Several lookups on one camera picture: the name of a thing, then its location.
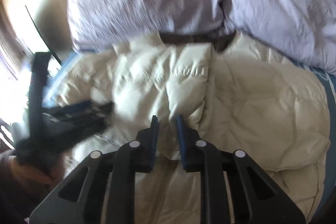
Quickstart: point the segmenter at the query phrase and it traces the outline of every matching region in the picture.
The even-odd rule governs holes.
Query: person's arm
[[[22,219],[29,217],[63,175],[61,159],[47,175],[32,166],[19,165],[14,150],[0,154],[0,193]]]

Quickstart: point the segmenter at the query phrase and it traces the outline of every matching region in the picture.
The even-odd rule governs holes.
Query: white comforter
[[[167,46],[139,37],[101,54],[84,55],[61,84],[58,103],[91,98],[115,102],[111,126],[72,150],[80,162],[92,150],[115,151],[160,121],[152,174],[136,179],[136,223],[197,223],[199,175],[179,161],[174,117],[217,148],[245,150],[307,218],[323,191],[329,111],[323,86],[310,72],[238,34],[222,54],[211,44]]]

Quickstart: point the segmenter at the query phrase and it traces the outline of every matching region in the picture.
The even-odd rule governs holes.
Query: black bracket
[[[31,224],[134,223],[135,172],[155,163],[159,123],[138,132],[118,151],[93,151],[44,199]]]
[[[49,52],[37,52],[34,56],[28,103],[29,137],[15,144],[19,164],[33,165],[46,174],[62,152],[106,129],[106,120],[114,105],[112,102],[94,105],[85,101],[65,107],[43,108],[49,59]]]
[[[177,117],[181,163],[201,173],[201,224],[230,224],[230,187],[236,224],[305,224],[300,209],[247,153],[228,153],[201,140]],[[225,184],[226,171],[229,185]]]

